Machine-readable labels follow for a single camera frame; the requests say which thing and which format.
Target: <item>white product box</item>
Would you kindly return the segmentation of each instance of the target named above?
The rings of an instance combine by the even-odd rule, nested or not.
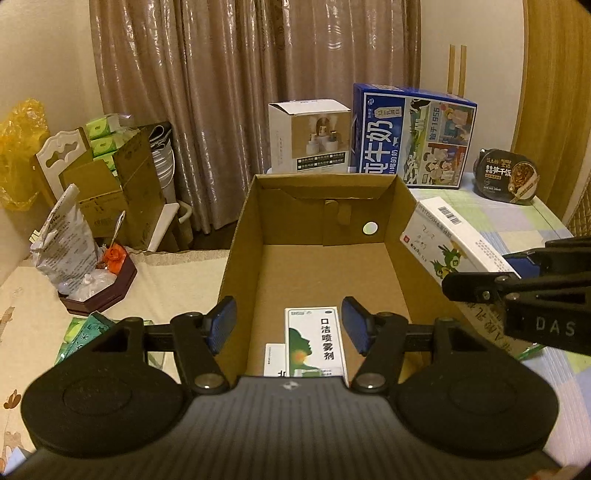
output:
[[[336,100],[269,104],[273,173],[347,173],[351,110]]]
[[[337,307],[285,309],[288,377],[343,377],[345,352]]]
[[[265,366],[263,377],[285,377],[285,344],[268,343],[265,345]]]
[[[515,273],[502,255],[440,197],[418,203],[400,240],[440,285],[450,272]],[[457,305],[480,335],[512,356],[519,358],[531,349],[531,343],[504,335],[495,306]]]

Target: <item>screw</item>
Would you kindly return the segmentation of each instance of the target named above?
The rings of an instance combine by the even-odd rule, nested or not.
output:
[[[221,387],[224,379],[218,374],[202,374],[195,378],[195,386],[206,390]]]
[[[366,388],[367,390],[375,390],[376,388],[381,388],[386,384],[386,379],[381,374],[361,374],[357,378],[355,378],[355,382],[361,388]]]

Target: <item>barcode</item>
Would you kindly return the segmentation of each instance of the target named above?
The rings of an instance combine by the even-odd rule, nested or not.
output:
[[[452,213],[452,211],[451,211],[449,208],[447,208],[447,207],[439,207],[439,208],[438,208],[438,210],[439,210],[439,211],[440,211],[440,212],[441,212],[443,215],[445,215],[447,218],[449,218],[449,219],[452,221],[452,223],[453,223],[454,225],[457,225],[458,223],[461,223],[461,222],[462,222],[462,221],[461,221],[461,220],[460,220],[458,217],[456,217],[456,216],[455,216],[455,215]]]

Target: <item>green and white box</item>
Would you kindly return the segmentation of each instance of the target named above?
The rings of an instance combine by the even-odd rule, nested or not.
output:
[[[337,307],[285,309],[285,364],[289,377],[347,382]]]
[[[441,285],[450,272],[513,272],[503,256],[442,198],[422,200],[400,236],[431,276]],[[505,336],[495,306],[457,303],[475,330],[516,358],[538,349]]]

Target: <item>blue milk box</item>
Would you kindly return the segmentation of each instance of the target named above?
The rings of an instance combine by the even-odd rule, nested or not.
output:
[[[476,104],[456,95],[356,83],[352,165],[408,186],[458,188]]]

